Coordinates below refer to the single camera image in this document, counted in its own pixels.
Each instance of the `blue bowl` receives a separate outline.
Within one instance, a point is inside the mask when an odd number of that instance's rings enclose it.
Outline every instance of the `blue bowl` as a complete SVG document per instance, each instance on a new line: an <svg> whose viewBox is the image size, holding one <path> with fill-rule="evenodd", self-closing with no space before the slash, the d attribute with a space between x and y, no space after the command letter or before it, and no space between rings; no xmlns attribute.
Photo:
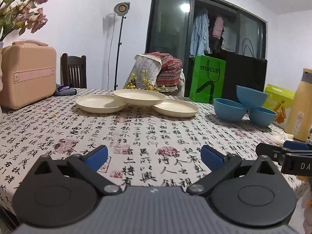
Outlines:
<svg viewBox="0 0 312 234"><path fill-rule="evenodd" d="M225 121L239 121L247 111L241 103L224 98L215 98L213 107L218 118Z"/></svg>
<svg viewBox="0 0 312 234"><path fill-rule="evenodd" d="M273 123L277 113L269 109L259 107L257 109L249 109L248 115L252 124L259 127L267 127Z"/></svg>
<svg viewBox="0 0 312 234"><path fill-rule="evenodd" d="M258 108L263 105L266 101L267 93L262 91L254 90L251 88L236 86L236 95L244 106L247 108Z"/></svg>

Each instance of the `pink suitcase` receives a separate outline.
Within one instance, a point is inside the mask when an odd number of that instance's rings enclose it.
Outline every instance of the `pink suitcase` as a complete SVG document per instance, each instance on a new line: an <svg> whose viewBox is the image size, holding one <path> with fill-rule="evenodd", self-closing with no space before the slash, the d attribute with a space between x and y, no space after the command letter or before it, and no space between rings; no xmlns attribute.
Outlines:
<svg viewBox="0 0 312 234"><path fill-rule="evenodd" d="M56 51L35 40L16 41L2 52L0 104L19 109L53 95L56 89Z"/></svg>

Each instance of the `tablecloth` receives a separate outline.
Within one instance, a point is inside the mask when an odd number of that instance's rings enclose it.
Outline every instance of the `tablecloth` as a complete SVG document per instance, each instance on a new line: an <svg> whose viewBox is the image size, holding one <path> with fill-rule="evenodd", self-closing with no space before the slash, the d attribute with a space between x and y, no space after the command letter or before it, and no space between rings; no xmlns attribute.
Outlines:
<svg viewBox="0 0 312 234"><path fill-rule="evenodd" d="M112 91L77 89L77 96L87 94ZM185 189L210 173L200 159L203 145L223 154L256 159L256 145L272 143L269 133L278 129L275 125L255 127L247 117L237 124L221 122L213 106L202 103L195 103L199 112L188 119L137 106L115 114L91 114L76 106L77 96L50 97L4 114L0 124L0 205L9 211L13 211L13 194L43 154L65 159L75 153L85 155L103 144L109 149L109 157L98 173L122 188L135 185ZM308 184L295 176L284 176L300 198Z"/></svg>

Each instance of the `wooden chair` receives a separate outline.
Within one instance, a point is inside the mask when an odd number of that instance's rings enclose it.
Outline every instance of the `wooden chair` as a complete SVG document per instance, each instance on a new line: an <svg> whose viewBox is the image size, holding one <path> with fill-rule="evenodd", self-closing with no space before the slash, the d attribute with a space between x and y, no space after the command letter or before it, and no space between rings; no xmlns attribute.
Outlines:
<svg viewBox="0 0 312 234"><path fill-rule="evenodd" d="M63 85L74 88L87 88L86 57L62 55L60 67L63 75Z"/></svg>

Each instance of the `pink clothing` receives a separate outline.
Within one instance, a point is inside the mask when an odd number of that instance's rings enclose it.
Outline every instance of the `pink clothing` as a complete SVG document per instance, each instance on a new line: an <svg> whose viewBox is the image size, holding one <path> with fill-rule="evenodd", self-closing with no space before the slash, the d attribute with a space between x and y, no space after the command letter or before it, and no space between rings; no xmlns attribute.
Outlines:
<svg viewBox="0 0 312 234"><path fill-rule="evenodd" d="M223 19L222 17L217 17L215 25L213 27L213 37L220 39L222 31L223 31Z"/></svg>

